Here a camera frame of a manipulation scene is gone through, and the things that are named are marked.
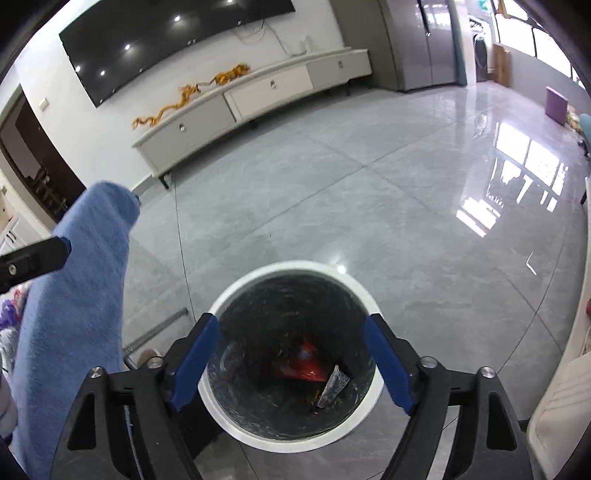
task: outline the refrigerator handle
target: refrigerator handle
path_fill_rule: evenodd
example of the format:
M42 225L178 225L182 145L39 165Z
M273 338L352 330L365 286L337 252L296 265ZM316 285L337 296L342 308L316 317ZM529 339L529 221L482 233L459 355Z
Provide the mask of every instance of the refrigerator handle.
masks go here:
M421 17L423 18L423 26L425 27L425 35L430 37L431 30L429 30L429 22L427 21L427 14L425 13L425 8L423 7L423 0L417 0L418 9L421 11Z

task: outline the tv stand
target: tv stand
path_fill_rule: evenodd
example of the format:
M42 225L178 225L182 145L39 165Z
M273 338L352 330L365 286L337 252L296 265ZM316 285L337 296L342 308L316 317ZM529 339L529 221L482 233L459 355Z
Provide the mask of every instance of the tv stand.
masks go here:
M280 106L372 73L367 50L343 48L293 57L254 70L202 93L164 118L133 144L164 188L175 165L222 137Z

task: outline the flat screen tv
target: flat screen tv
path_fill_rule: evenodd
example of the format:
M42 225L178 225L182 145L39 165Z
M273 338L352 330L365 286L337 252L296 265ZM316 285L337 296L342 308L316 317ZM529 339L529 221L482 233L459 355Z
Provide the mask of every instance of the flat screen tv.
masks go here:
M86 93L99 106L182 48L294 11L291 0L100 0L60 38Z

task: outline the gray tile floor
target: gray tile floor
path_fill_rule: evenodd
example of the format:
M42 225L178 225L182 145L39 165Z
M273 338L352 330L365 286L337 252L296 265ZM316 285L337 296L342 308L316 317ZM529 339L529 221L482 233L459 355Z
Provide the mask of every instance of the gray tile floor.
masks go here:
M344 265L393 331L446 367L489 365L529 417L579 297L589 168L576 136L494 83L317 97L187 161L142 195L124 341L182 307L199 316L234 280L281 260ZM166 350L184 317L152 345ZM431 477L441 478L456 410ZM206 480L379 478L406 418L386 393L349 436L279 455L227 435Z

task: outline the golden statue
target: golden statue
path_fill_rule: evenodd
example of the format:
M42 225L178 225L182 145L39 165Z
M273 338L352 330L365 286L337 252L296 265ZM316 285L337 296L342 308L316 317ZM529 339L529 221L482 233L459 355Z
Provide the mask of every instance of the golden statue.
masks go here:
M184 107L185 105L187 105L191 101L191 97L195 93L201 93L201 90L199 90L200 86L209 86L213 82L215 82L217 85L225 85L225 84L231 82L232 80L237 79L238 77L244 77L245 75L247 75L250 72L251 72L251 68L249 65L247 65L246 63L239 63L232 70L230 70L228 72L218 73L212 79L212 81L209 83L197 82L197 83L195 83L195 85L185 85L185 86L179 88L179 90L181 91L181 101L179 103L172 103L171 105L163 106L160 109L160 111L158 112L158 115L156 115L156 116L146 116L143 118L142 117L136 118L133 122L131 122L131 128L135 130L138 125L145 125L145 124L148 124L150 127L154 127L154 126L158 125L158 123L162 119L162 116L164 115L164 112L166 112L167 110L178 110L179 108Z

